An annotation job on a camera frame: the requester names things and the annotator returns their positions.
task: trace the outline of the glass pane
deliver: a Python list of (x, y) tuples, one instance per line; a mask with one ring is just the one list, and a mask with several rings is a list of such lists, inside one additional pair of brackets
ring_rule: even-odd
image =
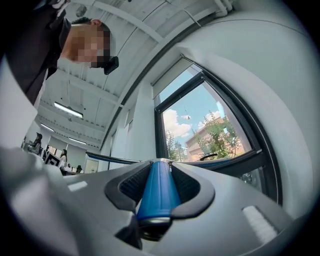
[(176, 79), (174, 79), (159, 95), (160, 102), (163, 102), (166, 98), (168, 98), (172, 93), (174, 93), (177, 89), (183, 86), (186, 82), (188, 82), (191, 78), (193, 78), (196, 74), (199, 73), (199, 68), (194, 64), (188, 67), (184, 72), (182, 72)]
[(163, 121), (174, 161), (193, 162), (211, 154), (216, 155), (206, 160), (234, 158), (252, 149), (235, 115), (206, 82), (163, 112)]

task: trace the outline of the white ceiling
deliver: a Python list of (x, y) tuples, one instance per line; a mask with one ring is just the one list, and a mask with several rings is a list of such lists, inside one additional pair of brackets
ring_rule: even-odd
[[(84, 16), (107, 24), (115, 36), (119, 68), (104, 75), (101, 68), (59, 59), (58, 71), (46, 81), (36, 119), (54, 129), (56, 135), (78, 139), (99, 150), (138, 75), (172, 38), (193, 23), (182, 9), (196, 20), (220, 11), (216, 0), (170, 2), (173, 5), (164, 0), (73, 0), (66, 8), (66, 17), (78, 19), (76, 11), (85, 4)], [(83, 119), (55, 108), (54, 102), (83, 113)]]

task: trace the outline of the window frame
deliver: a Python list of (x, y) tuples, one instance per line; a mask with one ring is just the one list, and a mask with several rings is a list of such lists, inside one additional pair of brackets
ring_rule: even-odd
[(234, 177), (251, 172), (257, 167), (263, 167), (264, 171), (259, 171), (262, 192), (279, 205), (282, 205), (283, 196), (278, 161), (270, 139), (259, 119), (246, 102), (221, 78), (192, 60), (187, 60), (198, 66), (202, 71), (184, 83), (163, 102), (160, 103), (159, 95), (154, 99), (156, 157), (169, 158), (163, 112), (193, 89), (206, 82), (230, 108), (249, 140), (252, 149), (222, 164), (217, 164), (216, 160), (184, 162), (184, 164), (223, 174), (227, 172), (228, 175)]

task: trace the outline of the wire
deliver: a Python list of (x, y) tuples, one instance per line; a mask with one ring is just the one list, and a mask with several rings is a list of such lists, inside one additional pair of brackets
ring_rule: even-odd
[(180, 9), (181, 11), (184, 11), (186, 14), (188, 14), (188, 16), (201, 28), (201, 25), (199, 24), (198, 21), (195, 20), (195, 18), (192, 16), (192, 14), (190, 12), (188, 12), (186, 9), (184, 8), (180, 8), (179, 6), (174, 5), (173, 3), (169, 2), (168, 0), (165, 0), (168, 4)]

